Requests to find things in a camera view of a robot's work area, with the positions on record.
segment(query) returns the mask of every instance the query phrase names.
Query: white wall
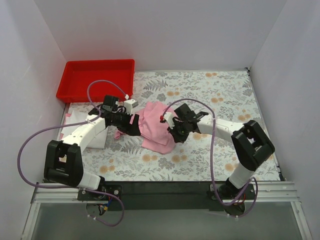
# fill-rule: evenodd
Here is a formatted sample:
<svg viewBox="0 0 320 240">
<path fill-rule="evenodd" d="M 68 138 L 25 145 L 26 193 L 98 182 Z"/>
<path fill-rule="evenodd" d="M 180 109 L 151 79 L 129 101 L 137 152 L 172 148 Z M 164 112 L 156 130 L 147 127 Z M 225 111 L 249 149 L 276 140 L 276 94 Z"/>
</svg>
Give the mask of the white wall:
<svg viewBox="0 0 320 240">
<path fill-rule="evenodd" d="M 320 0 L 288 0 L 251 68 L 284 176 L 320 239 Z"/>
<path fill-rule="evenodd" d="M 18 150 L 35 131 L 60 123 L 55 94 L 66 61 L 33 0 L 0 0 L 0 23 L 0 239 L 18 240 L 34 191 L 19 177 Z M 46 145 L 55 136 L 42 134 L 22 154 L 31 181 L 42 180 Z"/>
<path fill-rule="evenodd" d="M 136 70 L 250 67 L 286 0 L 35 0 L 67 61 Z"/>
</svg>

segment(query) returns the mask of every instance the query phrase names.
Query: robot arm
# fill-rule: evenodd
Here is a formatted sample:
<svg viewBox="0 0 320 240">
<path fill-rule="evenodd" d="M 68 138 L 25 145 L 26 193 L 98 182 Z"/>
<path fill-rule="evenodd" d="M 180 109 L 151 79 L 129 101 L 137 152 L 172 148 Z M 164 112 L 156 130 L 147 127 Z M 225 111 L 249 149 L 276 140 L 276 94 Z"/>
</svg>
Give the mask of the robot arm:
<svg viewBox="0 0 320 240">
<path fill-rule="evenodd" d="M 167 112 L 161 122 L 168 122 L 168 131 L 176 143 L 184 143 L 190 132 L 212 135 L 214 120 L 207 112 L 195 114 L 186 103 L 174 112 L 177 117 Z M 254 120 L 240 123 L 216 119 L 215 136 L 233 143 L 238 156 L 238 167 L 218 190 L 222 197 L 235 196 L 258 167 L 275 152 L 275 147 Z"/>
<path fill-rule="evenodd" d="M 52 140 L 46 151 L 44 178 L 50 182 L 61 183 L 71 187 L 98 190 L 103 177 L 84 171 L 82 153 L 87 145 L 108 126 L 116 126 L 120 131 L 130 136 L 140 136 L 138 126 L 139 115 L 135 115 L 131 123 L 133 108 L 138 105 L 136 100 L 130 99 L 119 106 L 119 99 L 105 96 L 103 104 L 98 110 L 93 109 L 87 116 L 88 124 L 79 126 L 61 141 Z"/>
</svg>

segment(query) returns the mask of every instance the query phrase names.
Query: floral fabric surface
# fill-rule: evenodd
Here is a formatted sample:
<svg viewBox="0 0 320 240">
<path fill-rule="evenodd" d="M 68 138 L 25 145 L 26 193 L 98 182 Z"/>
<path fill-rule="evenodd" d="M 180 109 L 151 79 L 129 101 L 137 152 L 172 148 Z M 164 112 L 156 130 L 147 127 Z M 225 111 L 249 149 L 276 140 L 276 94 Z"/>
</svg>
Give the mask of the floral fabric surface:
<svg viewBox="0 0 320 240">
<path fill-rule="evenodd" d="M 217 118 L 234 122 L 250 119 L 265 127 L 246 71 L 220 72 L 136 72 L 132 98 L 138 100 L 138 111 L 147 102 L 166 105 L 181 98 L 202 101 L 212 108 Z M 196 113 L 206 108 L 188 101 Z M 89 112 L 89 103 L 72 103 L 73 110 Z M 185 143 L 177 143 L 169 154 L 141 147 L 140 136 L 122 135 L 115 139 L 116 128 L 108 129 L 105 149 L 87 148 L 83 152 L 84 168 L 107 181 L 209 181 L 211 136 L 191 133 Z M 216 138 L 214 142 L 214 176 L 225 181 L 239 160 L 232 143 Z M 260 181 L 280 180 L 274 157 L 256 171 Z"/>
</svg>

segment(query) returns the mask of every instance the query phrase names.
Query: pink cloth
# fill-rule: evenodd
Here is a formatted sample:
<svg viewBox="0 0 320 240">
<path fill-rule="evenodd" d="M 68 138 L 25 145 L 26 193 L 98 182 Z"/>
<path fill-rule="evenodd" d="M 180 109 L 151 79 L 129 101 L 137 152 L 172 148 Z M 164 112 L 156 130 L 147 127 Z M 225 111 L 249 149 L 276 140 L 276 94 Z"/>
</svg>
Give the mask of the pink cloth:
<svg viewBox="0 0 320 240">
<path fill-rule="evenodd" d="M 142 147 L 161 154 L 170 153 L 176 146 L 174 138 L 168 132 L 168 124 L 160 123 L 160 116 L 167 108 L 162 102 L 147 102 L 145 108 L 136 112 L 139 115 L 139 129 L 144 137 Z M 118 139 L 123 133 L 116 131 L 114 138 Z"/>
</svg>

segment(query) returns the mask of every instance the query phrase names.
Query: orange flower pattern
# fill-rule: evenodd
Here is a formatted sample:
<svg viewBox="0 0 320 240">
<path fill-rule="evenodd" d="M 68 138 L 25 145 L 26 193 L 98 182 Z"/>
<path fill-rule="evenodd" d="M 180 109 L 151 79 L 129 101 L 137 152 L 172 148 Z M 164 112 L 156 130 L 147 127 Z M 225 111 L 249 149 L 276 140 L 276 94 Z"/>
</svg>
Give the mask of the orange flower pattern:
<svg viewBox="0 0 320 240">
<path fill-rule="evenodd" d="M 217 118 L 245 123 L 255 120 L 264 127 L 247 72 L 136 72 L 132 98 L 139 102 L 134 112 L 146 102 L 166 105 L 181 98 L 197 99 L 214 110 Z M 207 111 L 198 103 L 186 102 L 198 113 Z M 71 103 L 68 112 L 88 113 L 89 103 Z M 210 179 L 211 135 L 190 133 L 185 143 L 172 152 L 160 154 L 142 148 L 140 136 L 122 135 L 114 139 L 110 127 L 104 149 L 87 148 L 82 155 L 86 171 L 110 181 L 203 181 Z M 215 138 L 214 171 L 217 181 L 225 181 L 237 168 L 239 160 L 231 143 Z M 257 172 L 261 181 L 277 181 L 274 156 Z"/>
</svg>

